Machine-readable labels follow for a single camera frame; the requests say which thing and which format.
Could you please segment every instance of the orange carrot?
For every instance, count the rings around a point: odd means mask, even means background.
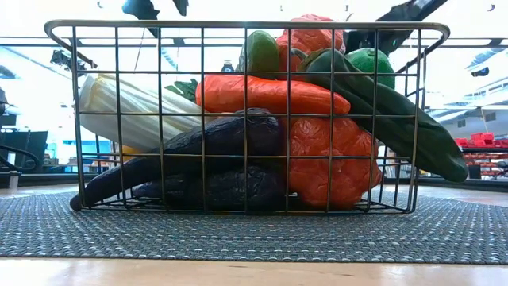
[[[235,112],[244,109],[244,75],[208,75],[205,84],[205,109],[208,112]],[[202,105],[201,84],[196,88],[196,103]],[[272,113],[287,112],[287,81],[247,78],[248,107],[266,108]],[[291,80],[292,114],[329,114],[331,93],[323,87]],[[335,114],[347,114],[349,102],[334,94]]]

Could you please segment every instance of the green leaf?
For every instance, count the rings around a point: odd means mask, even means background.
[[[183,94],[182,97],[196,103],[196,95],[187,93],[187,94]]]
[[[177,95],[180,95],[180,96],[182,96],[182,95],[183,95],[183,93],[182,93],[182,92],[181,92],[178,88],[176,88],[176,87],[174,87],[174,86],[167,86],[167,87],[165,87],[165,88],[166,88],[167,90],[171,91],[171,92],[176,93]]]
[[[196,94],[196,87],[193,87],[192,83],[184,83],[175,81],[175,85],[178,89],[180,89],[184,94]]]

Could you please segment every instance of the cucumber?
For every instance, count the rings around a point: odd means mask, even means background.
[[[247,60],[244,54],[245,46],[241,49],[238,59],[237,72],[278,72],[279,48],[274,37],[269,33],[258,30],[247,38]],[[256,75],[264,79],[274,79],[276,75]]]
[[[331,48],[311,53],[298,67],[305,72],[331,72],[332,53],[335,72],[360,72],[337,50]],[[310,75],[307,80],[330,89],[329,76]],[[350,114],[373,113],[375,84],[369,76],[337,75],[333,91],[351,103]],[[421,109],[416,109],[407,97],[384,84],[377,84],[377,115],[416,115],[418,112],[418,143],[415,165],[420,169],[442,176],[446,180],[461,183],[468,177],[468,166],[453,137],[441,124]],[[371,118],[354,118],[356,124],[372,132]],[[414,118],[379,117],[375,121],[375,137],[399,156],[411,157],[414,143]]]

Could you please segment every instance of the eggplant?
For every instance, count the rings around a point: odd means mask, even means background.
[[[274,210],[284,206],[284,182],[280,172],[257,165],[247,167],[247,204],[250,211]],[[244,209],[244,167],[206,177],[206,206],[210,210]],[[161,180],[133,188],[138,198],[161,199]],[[185,174],[164,179],[167,204],[172,209],[203,209],[202,177]]]
[[[250,108],[249,114],[266,114],[267,116],[248,116],[248,154],[254,156],[279,155],[283,149],[283,127],[279,120],[265,109]],[[236,157],[208,157],[206,169],[211,172],[224,172],[244,163],[244,116],[223,117],[205,124],[205,154],[236,155]],[[200,155],[202,152],[201,126],[181,133],[164,146],[164,154]],[[158,154],[159,149],[151,153]],[[152,182],[161,178],[160,157],[135,157],[123,164],[124,189]],[[202,158],[175,156],[164,157],[164,175],[187,174],[201,176]],[[79,194],[71,199],[71,208],[80,211],[82,202],[85,207],[92,207],[102,199],[121,193],[120,166],[96,176],[85,187],[83,198]]]

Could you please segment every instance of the gray mat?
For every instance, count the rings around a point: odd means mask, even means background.
[[[0,199],[0,257],[508,265],[505,207],[421,196],[412,215],[75,213],[73,195]]]

